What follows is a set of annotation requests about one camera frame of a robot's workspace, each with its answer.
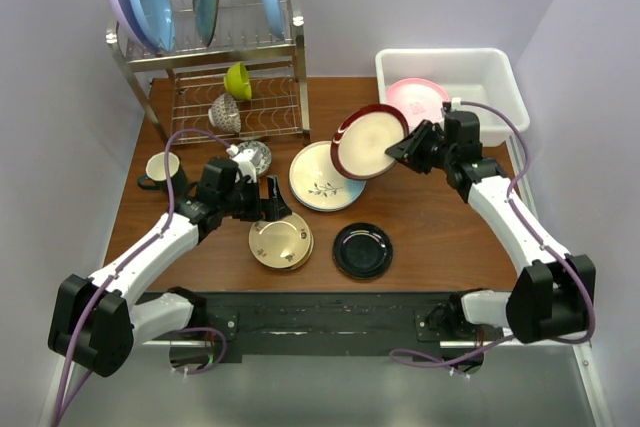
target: dark green mug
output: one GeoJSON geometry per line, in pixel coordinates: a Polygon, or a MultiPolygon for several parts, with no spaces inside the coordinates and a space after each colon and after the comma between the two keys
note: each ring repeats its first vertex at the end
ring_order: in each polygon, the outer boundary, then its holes
{"type": "MultiPolygon", "coordinates": [[[[169,152],[169,174],[175,196],[186,192],[189,181],[184,173],[180,158],[173,152],[169,152]]],[[[167,192],[167,180],[164,174],[164,152],[154,155],[147,162],[145,175],[138,178],[138,187],[143,190],[161,190],[167,192]]]]}

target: wooden table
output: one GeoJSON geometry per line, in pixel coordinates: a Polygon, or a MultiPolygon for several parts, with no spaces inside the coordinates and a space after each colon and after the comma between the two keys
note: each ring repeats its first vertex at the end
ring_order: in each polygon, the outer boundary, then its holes
{"type": "MultiPolygon", "coordinates": [[[[172,90],[157,80],[152,102],[169,129],[172,90]]],[[[330,139],[341,121],[356,109],[377,102],[372,78],[315,78],[309,82],[312,141],[330,139]]],[[[221,228],[181,257],[151,286],[166,290],[180,285],[211,291],[433,291],[475,287],[511,289],[515,271],[489,227],[451,189],[442,172],[418,175],[397,165],[370,180],[362,196],[349,208],[319,213],[300,205],[289,189],[289,165],[302,148],[300,138],[282,137],[269,143],[273,152],[270,174],[277,174],[283,196],[302,215],[315,236],[315,248],[300,269],[274,272],[255,260],[248,248],[249,223],[225,219],[221,228]],[[371,222],[385,230],[394,246],[389,271],[371,282],[357,282],[334,266],[331,248],[336,234],[353,222],[371,222]]],[[[115,259],[142,237],[166,211],[162,193],[143,191],[136,179],[147,159],[163,145],[144,122],[131,164],[107,261],[115,259]]],[[[205,162],[224,149],[215,143],[179,146],[190,180],[197,180],[205,162]]],[[[486,149],[512,175],[505,146],[486,149]]],[[[266,196],[263,179],[263,196],[266,196]]]]}

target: green mug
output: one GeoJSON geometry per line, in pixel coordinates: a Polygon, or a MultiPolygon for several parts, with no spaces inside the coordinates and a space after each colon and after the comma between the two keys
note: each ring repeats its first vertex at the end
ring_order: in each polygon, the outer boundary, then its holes
{"type": "MultiPolygon", "coordinates": [[[[138,178],[138,187],[143,190],[161,190],[168,193],[167,179],[164,173],[164,152],[154,155],[147,162],[145,174],[138,178]]],[[[187,191],[189,181],[184,173],[180,158],[173,152],[169,152],[169,174],[173,195],[179,196],[187,191]]]]}
{"type": "Polygon", "coordinates": [[[233,64],[224,76],[224,88],[234,99],[251,100],[249,72],[242,62],[233,64]]]}

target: dish rack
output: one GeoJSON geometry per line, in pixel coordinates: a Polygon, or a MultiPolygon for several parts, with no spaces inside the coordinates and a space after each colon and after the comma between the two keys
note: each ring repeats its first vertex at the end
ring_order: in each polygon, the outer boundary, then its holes
{"type": "MultiPolygon", "coordinates": [[[[284,39],[269,32],[262,0],[219,0],[215,35],[209,47],[196,32],[192,0],[171,0],[176,40],[171,52],[150,52],[126,36],[118,37],[118,22],[107,27],[107,45],[160,140],[168,135],[136,74],[165,71],[173,83],[171,134],[196,128],[227,139],[268,139],[301,136],[310,142],[309,101],[305,62],[304,17],[299,0],[280,0],[284,39]],[[233,63],[249,71],[253,96],[238,102],[242,130],[226,133],[213,127],[208,110],[224,93],[223,78],[233,63]]],[[[174,144],[208,142],[198,133],[183,134],[174,144]]]]}

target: white plastic bin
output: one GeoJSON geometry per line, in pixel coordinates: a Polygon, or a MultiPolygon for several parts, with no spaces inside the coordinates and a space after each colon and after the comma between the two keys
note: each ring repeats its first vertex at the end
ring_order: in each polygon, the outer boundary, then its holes
{"type": "MultiPolygon", "coordinates": [[[[385,49],[376,55],[378,94],[387,101],[387,89],[407,77],[431,80],[450,97],[482,102],[504,112],[522,132],[529,114],[513,76],[507,54],[498,49],[385,49]]],[[[511,130],[483,109],[463,107],[480,119],[480,141],[489,147],[502,144],[511,130]]]]}

